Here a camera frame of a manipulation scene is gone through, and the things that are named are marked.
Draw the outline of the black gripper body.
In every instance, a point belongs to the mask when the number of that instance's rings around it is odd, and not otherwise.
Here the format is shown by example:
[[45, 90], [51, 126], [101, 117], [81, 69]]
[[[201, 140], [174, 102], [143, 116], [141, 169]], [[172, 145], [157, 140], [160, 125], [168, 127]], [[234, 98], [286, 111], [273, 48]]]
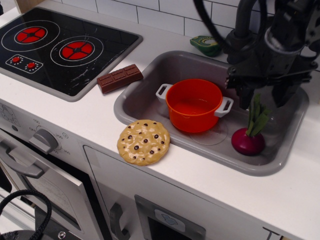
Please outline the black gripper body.
[[303, 56], [304, 47], [319, 52], [317, 23], [274, 23], [252, 54], [228, 69], [226, 87], [253, 91], [264, 86], [286, 88], [310, 80], [318, 68], [316, 56]]

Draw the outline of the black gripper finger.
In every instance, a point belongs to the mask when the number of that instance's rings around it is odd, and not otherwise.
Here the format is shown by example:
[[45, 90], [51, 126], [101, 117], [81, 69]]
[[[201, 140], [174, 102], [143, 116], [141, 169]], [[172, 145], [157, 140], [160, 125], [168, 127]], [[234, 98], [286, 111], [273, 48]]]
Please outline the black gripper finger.
[[281, 83], [273, 86], [272, 97], [277, 108], [284, 106], [296, 93], [300, 84]]
[[239, 107], [243, 110], [246, 110], [252, 100], [255, 89], [251, 86], [243, 85], [239, 90]]

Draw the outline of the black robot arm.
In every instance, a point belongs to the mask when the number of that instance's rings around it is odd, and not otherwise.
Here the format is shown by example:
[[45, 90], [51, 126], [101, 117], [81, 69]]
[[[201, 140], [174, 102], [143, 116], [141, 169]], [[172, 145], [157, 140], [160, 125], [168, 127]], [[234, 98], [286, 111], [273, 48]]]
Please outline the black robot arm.
[[275, 14], [261, 13], [259, 33], [249, 29], [254, 0], [239, 3], [235, 29], [226, 41], [227, 88], [235, 89], [239, 106], [247, 109], [255, 89], [272, 86], [272, 98], [281, 107], [303, 83], [311, 80], [320, 55], [320, 2], [318, 0], [277, 0]]

